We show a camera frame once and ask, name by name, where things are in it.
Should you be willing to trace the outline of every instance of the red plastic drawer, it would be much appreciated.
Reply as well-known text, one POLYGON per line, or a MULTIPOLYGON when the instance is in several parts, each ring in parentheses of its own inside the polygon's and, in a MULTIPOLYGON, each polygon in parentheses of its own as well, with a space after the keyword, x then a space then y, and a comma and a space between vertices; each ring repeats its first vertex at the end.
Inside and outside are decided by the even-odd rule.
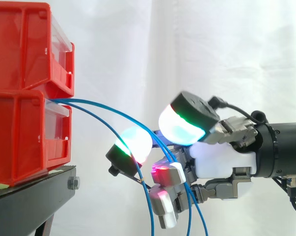
POLYGON ((0 183, 13 186, 70 161, 71 109, 35 90, 0 90, 0 183))
POLYGON ((0 1, 0 89, 72 97, 74 50, 47 3, 0 1))

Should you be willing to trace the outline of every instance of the white backdrop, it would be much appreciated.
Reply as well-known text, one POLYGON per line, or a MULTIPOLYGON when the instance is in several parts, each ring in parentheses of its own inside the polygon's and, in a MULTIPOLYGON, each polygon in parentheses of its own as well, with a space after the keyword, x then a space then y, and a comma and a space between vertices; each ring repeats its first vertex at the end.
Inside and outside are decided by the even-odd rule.
MULTIPOLYGON (((181 90, 218 95, 271 122, 296 121, 296 0, 48 0, 76 46, 75 97, 113 106, 158 128, 163 108, 181 90)), ((123 118, 90 108, 119 132, 123 118)), ((221 111, 222 117, 234 115, 221 111)), ((115 137, 74 110, 72 161, 81 177, 75 197, 54 217, 51 236, 150 235, 140 185, 108 173, 115 137)), ((148 184, 153 150, 142 167, 148 184)), ((211 236, 296 236, 296 213, 270 179, 254 179, 245 198, 200 207, 211 236)), ((204 235, 193 208, 191 235, 204 235)), ((176 228, 186 235, 188 212, 176 228)))

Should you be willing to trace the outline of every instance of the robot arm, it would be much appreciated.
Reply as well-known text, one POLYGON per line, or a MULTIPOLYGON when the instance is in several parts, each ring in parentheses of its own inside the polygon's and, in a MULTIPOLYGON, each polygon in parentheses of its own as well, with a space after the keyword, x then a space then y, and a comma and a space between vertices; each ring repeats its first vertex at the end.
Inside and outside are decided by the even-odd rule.
MULTIPOLYGON (((286 192, 295 199, 296 123, 268 124, 261 112, 254 112, 252 117, 259 119, 258 124, 246 117, 219 121, 204 139, 191 146, 174 145, 161 131, 155 131, 167 145, 174 145, 172 152, 198 203, 209 198, 236 199, 248 191, 252 177, 282 177, 286 192), (198 178, 211 180, 205 185, 193 184, 198 178)), ((178 214, 188 209, 184 181, 177 178, 178 172, 179 168, 168 166, 166 158, 153 165, 156 185, 150 199, 164 229, 174 227, 178 214), (158 192, 167 193, 162 204, 155 194, 158 192)))
MULTIPOLYGON (((252 177, 271 177, 296 210, 296 123, 269 124, 262 112, 249 115, 220 98, 206 102, 181 92, 161 113, 159 128, 154 133, 164 144, 173 146, 177 159, 170 163, 165 157, 152 166, 155 185, 149 196, 162 228, 173 228, 179 213, 188 209, 185 184, 195 200, 204 203, 208 199, 236 199, 249 189, 252 177), (244 117, 220 120, 216 109, 225 107, 244 117), (199 178, 211 180, 195 184, 199 178)), ((135 163, 141 167, 151 147, 161 144, 153 143, 150 134, 143 135, 138 128, 123 133, 135 158, 130 157, 128 148, 115 143, 106 154, 112 163, 109 172, 140 182, 135 178, 135 163)))

